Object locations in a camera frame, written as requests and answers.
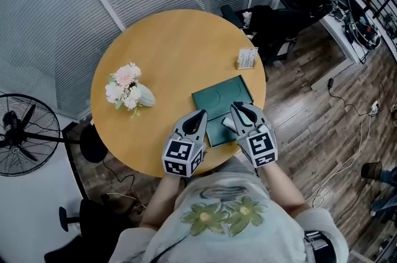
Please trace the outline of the white ribbed vase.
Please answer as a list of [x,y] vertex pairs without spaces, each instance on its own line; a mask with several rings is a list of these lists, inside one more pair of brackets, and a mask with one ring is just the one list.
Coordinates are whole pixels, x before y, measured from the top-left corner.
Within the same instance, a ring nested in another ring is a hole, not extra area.
[[156,99],[153,93],[143,84],[138,83],[136,86],[141,94],[138,103],[144,107],[154,107]]

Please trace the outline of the person's grey shorts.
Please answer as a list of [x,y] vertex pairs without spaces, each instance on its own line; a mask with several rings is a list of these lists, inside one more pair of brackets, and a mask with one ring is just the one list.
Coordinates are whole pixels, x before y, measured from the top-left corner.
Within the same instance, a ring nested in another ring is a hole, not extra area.
[[213,175],[216,175],[219,179],[225,180],[258,180],[257,174],[254,172],[253,169],[248,168],[244,163],[242,163],[239,159],[233,157],[217,166],[212,171]]

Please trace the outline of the person's left forearm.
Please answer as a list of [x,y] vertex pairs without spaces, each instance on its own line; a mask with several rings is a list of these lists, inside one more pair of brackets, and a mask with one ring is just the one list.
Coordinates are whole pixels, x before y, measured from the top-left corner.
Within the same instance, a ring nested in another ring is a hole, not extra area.
[[158,230],[173,213],[176,198],[179,195],[181,178],[166,174],[160,181],[153,197],[146,206],[140,222],[140,228]]

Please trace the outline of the green drawer box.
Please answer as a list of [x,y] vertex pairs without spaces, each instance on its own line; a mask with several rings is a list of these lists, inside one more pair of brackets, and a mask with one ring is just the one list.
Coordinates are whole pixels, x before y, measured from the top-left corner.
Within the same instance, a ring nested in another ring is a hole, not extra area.
[[254,102],[241,75],[197,91],[192,94],[192,98],[197,109],[207,111],[207,136],[212,148],[236,139],[237,133],[221,124],[225,117],[233,120],[230,112],[231,105],[234,102],[249,104]]

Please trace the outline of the pink and white flower bouquet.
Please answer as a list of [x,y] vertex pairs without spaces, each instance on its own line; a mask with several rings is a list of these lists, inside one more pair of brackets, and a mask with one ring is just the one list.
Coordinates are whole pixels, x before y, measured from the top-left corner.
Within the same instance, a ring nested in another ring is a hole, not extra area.
[[140,76],[141,69],[131,62],[112,73],[108,78],[109,83],[105,86],[107,102],[113,104],[116,109],[125,107],[133,117],[139,115],[138,107],[142,97],[142,91],[138,86]]

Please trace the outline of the person's right forearm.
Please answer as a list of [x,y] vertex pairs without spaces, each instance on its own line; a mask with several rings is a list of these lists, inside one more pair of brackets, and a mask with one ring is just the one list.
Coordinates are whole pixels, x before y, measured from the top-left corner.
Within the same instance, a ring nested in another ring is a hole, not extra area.
[[272,200],[291,217],[295,218],[310,208],[302,193],[277,163],[266,164],[261,169],[270,187]]

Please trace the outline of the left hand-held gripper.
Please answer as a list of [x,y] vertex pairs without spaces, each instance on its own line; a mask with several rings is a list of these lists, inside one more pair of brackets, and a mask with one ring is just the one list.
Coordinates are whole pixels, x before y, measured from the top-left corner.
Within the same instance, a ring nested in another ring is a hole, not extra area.
[[[204,160],[208,122],[206,110],[196,110],[181,117],[174,133],[166,141],[162,153],[164,172],[179,177],[192,177]],[[196,134],[195,139],[181,134]]]

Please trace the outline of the black headrest office chair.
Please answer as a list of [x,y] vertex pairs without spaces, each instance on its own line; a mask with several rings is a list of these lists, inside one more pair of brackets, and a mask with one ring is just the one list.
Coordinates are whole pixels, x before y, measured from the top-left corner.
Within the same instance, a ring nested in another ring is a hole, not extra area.
[[246,35],[258,48],[264,66],[278,60],[286,60],[288,54],[281,55],[282,48],[291,50],[297,36],[306,28],[320,21],[332,11],[332,0],[280,0],[283,8],[273,9],[269,5],[256,5],[240,11],[231,6],[220,7],[222,16]]

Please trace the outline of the black mesh wastebasket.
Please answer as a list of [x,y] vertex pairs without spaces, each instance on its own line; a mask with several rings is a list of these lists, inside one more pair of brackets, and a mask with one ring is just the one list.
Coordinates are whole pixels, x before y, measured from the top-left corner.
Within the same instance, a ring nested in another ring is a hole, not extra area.
[[361,168],[361,177],[364,179],[372,179],[378,181],[380,178],[380,173],[382,171],[382,163],[365,163]]

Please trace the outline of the person's flower print shirt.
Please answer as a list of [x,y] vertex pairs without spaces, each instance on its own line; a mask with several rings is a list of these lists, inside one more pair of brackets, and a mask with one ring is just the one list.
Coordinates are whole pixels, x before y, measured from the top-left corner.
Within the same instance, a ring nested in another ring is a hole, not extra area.
[[315,232],[336,263],[347,263],[347,242],[327,210],[291,217],[255,175],[218,172],[193,180],[160,229],[123,231],[109,263],[308,263]]

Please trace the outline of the wooden holder with white cards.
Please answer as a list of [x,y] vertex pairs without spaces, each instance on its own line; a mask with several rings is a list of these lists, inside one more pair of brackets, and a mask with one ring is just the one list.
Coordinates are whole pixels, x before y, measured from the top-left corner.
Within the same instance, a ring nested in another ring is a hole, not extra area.
[[253,69],[256,65],[258,48],[240,48],[236,60],[236,69]]

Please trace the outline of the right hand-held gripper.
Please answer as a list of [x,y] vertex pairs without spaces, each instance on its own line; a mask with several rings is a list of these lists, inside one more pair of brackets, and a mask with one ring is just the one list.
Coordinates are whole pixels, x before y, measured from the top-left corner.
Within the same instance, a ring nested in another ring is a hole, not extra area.
[[234,102],[230,112],[236,128],[237,144],[254,168],[277,161],[275,133],[265,123],[263,111],[249,103]]

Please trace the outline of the black standing fan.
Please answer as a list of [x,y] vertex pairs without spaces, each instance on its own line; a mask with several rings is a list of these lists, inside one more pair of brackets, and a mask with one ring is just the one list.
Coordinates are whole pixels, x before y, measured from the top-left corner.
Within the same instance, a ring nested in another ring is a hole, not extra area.
[[44,102],[23,94],[0,93],[0,176],[18,177],[41,168],[58,145],[78,145],[83,157],[101,162],[108,149],[89,124],[77,139],[61,134],[56,113]]

